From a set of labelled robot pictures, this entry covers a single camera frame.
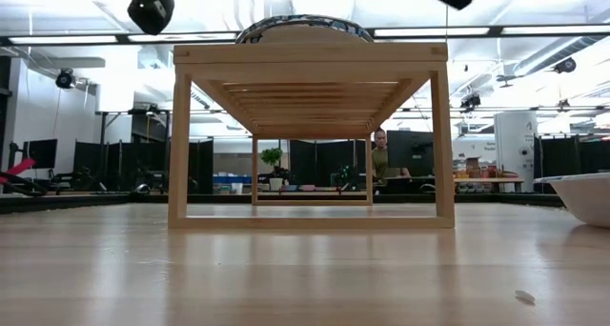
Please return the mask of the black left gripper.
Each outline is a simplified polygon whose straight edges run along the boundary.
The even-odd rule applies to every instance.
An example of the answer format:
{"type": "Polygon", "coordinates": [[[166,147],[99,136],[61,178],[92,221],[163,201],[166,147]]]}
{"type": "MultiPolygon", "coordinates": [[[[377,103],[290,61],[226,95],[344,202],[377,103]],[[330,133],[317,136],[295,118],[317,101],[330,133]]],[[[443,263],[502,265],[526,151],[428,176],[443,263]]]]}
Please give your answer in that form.
{"type": "Polygon", "coordinates": [[[131,0],[127,12],[134,24],[148,35],[160,34],[170,23],[174,0],[131,0]]]}

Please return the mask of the blue patterned rim bowl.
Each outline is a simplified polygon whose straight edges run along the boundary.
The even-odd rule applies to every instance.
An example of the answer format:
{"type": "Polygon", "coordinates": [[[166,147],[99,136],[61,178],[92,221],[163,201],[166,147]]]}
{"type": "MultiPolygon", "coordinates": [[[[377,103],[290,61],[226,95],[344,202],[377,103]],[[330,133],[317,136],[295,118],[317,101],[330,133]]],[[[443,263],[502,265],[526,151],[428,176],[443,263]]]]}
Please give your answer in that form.
{"type": "Polygon", "coordinates": [[[315,14],[278,15],[262,19],[243,30],[236,44],[373,43],[359,24],[315,14]]]}

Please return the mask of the light wooden slatted shelf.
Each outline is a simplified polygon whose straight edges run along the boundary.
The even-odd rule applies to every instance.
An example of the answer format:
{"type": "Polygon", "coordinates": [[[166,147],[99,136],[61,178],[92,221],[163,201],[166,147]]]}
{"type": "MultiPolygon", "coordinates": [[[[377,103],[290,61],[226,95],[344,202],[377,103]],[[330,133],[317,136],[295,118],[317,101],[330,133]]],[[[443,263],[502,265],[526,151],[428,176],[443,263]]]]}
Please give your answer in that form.
{"type": "Polygon", "coordinates": [[[455,193],[447,76],[439,43],[327,43],[178,46],[170,158],[168,224],[192,229],[451,229],[455,193]],[[436,212],[428,217],[190,217],[188,161],[191,89],[198,87],[264,139],[361,139],[422,86],[431,88],[436,212]]]}

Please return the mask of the black overhead light bar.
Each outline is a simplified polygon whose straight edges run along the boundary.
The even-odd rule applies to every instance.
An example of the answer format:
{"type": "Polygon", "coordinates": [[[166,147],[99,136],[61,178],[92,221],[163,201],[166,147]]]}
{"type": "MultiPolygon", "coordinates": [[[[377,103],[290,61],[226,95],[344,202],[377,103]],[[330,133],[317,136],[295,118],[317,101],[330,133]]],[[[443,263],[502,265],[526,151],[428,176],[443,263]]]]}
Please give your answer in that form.
{"type": "MultiPolygon", "coordinates": [[[[610,35],[610,23],[552,25],[492,25],[411,28],[368,28],[378,40],[468,39],[503,37],[566,37],[610,35]]],[[[141,44],[232,43],[238,31],[168,32],[159,35],[139,33],[1,35],[0,47],[113,46],[141,44]]]]}

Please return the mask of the black partition curtain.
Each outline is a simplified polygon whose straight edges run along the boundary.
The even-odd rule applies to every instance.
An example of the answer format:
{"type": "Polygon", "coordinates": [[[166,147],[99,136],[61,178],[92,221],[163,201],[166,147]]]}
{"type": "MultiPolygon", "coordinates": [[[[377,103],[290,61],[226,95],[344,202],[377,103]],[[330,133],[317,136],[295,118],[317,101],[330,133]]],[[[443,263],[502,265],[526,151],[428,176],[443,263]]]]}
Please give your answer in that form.
{"type": "Polygon", "coordinates": [[[578,135],[534,140],[534,178],[605,172],[610,172],[610,140],[578,135]]]}
{"type": "MultiPolygon", "coordinates": [[[[164,193],[169,188],[170,164],[163,142],[99,145],[78,142],[71,187],[78,191],[134,191],[143,185],[164,193]]],[[[214,143],[189,145],[187,183],[190,194],[213,192],[214,143]]]]}
{"type": "Polygon", "coordinates": [[[365,182],[366,142],[364,140],[289,141],[289,163],[293,182],[317,187],[336,186],[339,171],[350,174],[356,168],[358,184],[365,182]]]}

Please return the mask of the white pillar with sign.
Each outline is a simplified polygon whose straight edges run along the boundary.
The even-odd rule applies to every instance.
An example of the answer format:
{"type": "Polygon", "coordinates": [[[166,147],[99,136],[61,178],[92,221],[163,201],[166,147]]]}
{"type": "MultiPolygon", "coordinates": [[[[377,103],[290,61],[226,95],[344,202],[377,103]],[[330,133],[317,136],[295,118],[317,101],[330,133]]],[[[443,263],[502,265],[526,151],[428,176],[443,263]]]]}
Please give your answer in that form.
{"type": "Polygon", "coordinates": [[[534,190],[535,140],[538,120],[535,112],[501,112],[494,116],[497,168],[521,179],[520,191],[534,190]]]}

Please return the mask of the black computer monitor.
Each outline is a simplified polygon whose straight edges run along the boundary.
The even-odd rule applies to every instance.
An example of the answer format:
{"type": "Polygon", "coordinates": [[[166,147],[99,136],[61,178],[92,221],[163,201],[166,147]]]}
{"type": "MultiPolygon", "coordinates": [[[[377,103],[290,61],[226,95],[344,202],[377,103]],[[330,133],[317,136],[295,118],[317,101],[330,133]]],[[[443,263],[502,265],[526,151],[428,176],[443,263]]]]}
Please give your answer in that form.
{"type": "Polygon", "coordinates": [[[34,161],[33,169],[53,169],[57,145],[57,139],[28,141],[24,143],[23,154],[34,161]]]}
{"type": "Polygon", "coordinates": [[[388,131],[388,164],[406,168],[411,176],[434,174],[434,144],[431,132],[388,131]]]}

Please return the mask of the person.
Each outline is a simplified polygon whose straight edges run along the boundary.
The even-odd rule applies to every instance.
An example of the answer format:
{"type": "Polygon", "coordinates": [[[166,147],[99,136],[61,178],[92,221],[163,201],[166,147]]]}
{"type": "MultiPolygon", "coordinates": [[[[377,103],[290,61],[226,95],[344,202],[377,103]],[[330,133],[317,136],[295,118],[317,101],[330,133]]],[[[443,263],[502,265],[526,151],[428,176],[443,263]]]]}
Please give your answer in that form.
{"type": "Polygon", "coordinates": [[[377,128],[374,133],[375,147],[372,150],[374,177],[381,184],[386,184],[388,178],[410,177],[407,168],[394,168],[389,165],[387,135],[377,128]]]}

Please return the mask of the wooden table with boxes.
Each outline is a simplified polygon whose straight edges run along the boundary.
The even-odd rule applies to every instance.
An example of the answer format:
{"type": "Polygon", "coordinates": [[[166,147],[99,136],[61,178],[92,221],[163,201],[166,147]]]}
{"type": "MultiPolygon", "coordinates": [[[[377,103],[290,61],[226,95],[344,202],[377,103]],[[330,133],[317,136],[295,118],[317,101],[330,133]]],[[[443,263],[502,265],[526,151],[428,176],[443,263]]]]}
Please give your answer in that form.
{"type": "Polygon", "coordinates": [[[457,194],[520,193],[524,179],[480,157],[460,157],[453,170],[457,194]]]}

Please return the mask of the green potted plant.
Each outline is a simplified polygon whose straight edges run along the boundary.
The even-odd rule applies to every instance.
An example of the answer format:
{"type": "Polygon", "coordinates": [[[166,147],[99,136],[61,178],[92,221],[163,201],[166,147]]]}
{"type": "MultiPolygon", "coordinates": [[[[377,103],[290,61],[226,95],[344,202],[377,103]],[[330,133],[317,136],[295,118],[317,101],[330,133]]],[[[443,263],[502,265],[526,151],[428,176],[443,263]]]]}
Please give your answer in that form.
{"type": "Polygon", "coordinates": [[[283,185],[284,179],[281,176],[280,161],[283,151],[280,148],[270,148],[263,150],[261,160],[271,167],[271,172],[267,174],[271,191],[279,192],[283,185]]]}

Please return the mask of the red bar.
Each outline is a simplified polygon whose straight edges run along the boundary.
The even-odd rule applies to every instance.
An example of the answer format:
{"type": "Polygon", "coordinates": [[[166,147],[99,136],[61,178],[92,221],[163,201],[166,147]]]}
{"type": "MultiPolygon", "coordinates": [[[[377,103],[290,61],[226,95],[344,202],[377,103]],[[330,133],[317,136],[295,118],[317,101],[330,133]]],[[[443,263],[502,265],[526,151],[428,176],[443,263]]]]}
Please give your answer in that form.
{"type": "MultiPolygon", "coordinates": [[[[31,158],[23,159],[19,164],[7,170],[7,174],[18,175],[35,165],[35,160],[31,158]]],[[[0,177],[0,185],[7,182],[7,178],[0,177]]]]}

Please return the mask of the large white bowl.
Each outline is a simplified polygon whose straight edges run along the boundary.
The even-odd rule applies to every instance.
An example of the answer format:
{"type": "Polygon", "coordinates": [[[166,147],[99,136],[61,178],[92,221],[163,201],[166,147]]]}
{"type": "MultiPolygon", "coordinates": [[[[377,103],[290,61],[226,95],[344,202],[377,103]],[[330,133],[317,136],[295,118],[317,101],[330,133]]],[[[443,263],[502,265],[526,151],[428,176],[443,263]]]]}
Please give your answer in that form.
{"type": "Polygon", "coordinates": [[[533,183],[550,184],[582,223],[610,229],[610,172],[540,177],[533,183]]]}

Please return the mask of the silver ventilation duct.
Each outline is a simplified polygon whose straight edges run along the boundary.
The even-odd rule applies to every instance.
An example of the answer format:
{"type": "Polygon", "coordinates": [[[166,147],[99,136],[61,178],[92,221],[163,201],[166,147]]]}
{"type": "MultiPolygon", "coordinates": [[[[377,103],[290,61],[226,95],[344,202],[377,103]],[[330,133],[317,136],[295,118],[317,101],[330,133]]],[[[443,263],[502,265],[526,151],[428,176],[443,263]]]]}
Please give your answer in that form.
{"type": "Polygon", "coordinates": [[[514,66],[514,74],[515,76],[525,76],[541,71],[542,69],[553,66],[554,64],[571,57],[578,51],[582,51],[597,44],[605,38],[606,35],[561,38],[518,62],[514,66]]]}

